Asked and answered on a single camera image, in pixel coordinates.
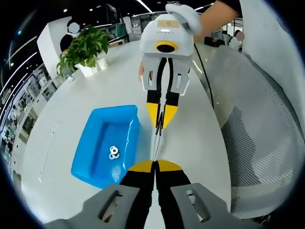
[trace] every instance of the blue plastic bin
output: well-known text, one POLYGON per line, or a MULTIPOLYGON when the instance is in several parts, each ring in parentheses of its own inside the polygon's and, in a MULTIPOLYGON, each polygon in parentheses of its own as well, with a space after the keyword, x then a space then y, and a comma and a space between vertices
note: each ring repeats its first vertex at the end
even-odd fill
POLYGON ((140 134, 135 105, 106 107, 92 111, 78 143, 71 173, 99 188, 119 184, 134 165, 140 134), (110 160, 110 147, 120 156, 110 160))

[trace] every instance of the gray mesh chair back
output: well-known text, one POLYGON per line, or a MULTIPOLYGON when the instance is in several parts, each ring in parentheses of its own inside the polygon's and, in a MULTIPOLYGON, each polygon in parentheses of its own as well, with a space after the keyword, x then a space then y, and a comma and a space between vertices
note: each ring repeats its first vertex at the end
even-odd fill
MULTIPOLYGON (((243 54, 221 46, 206 66, 224 137, 231 213, 247 219, 283 203, 304 161, 304 136, 282 88, 243 54)), ((201 82, 210 97, 206 80, 201 82)))

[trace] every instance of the green leaves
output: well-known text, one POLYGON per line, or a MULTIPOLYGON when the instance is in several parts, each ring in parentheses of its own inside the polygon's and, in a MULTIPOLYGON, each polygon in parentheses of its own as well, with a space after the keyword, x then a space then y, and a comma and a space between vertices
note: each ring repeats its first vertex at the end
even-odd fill
POLYGON ((63 76, 63 70, 68 67, 74 72, 74 66, 95 67, 95 56, 104 51, 108 52, 109 35, 91 25, 84 28, 78 37, 73 38, 71 45, 67 49, 67 54, 60 54, 60 62, 57 64, 57 72, 63 76))

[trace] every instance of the potted plant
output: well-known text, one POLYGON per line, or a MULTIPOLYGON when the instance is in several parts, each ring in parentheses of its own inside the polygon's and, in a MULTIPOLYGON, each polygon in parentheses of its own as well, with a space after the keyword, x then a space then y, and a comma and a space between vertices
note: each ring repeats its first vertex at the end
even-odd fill
POLYGON ((107 33, 91 25, 86 26, 78 37, 73 38, 67 53, 60 54, 60 62, 57 64, 59 74, 64 77, 66 67, 72 72, 75 72, 74 67, 80 68, 85 77, 96 73, 99 67, 97 55, 103 51, 107 54, 108 38, 107 33))

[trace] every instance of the white table surface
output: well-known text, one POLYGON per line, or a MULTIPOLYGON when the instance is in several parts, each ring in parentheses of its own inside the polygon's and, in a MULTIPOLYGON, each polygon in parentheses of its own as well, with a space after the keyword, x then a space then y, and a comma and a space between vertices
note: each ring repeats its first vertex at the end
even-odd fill
MULTIPOLYGON (((67 219, 99 189, 71 175, 76 147, 95 108, 135 104, 141 123, 137 161, 152 159, 155 129, 146 109, 147 93, 138 81, 139 42, 109 49, 108 68, 78 77, 55 92, 39 115, 28 139, 22 164, 22 191, 32 212, 42 222, 67 219)), ((168 67, 163 72, 163 80, 168 67)), ((208 97, 193 70, 178 112, 163 131, 158 159, 179 164, 191 182, 199 182, 231 207, 231 181, 224 140, 208 97)), ((161 228, 157 194, 145 228, 161 228)))

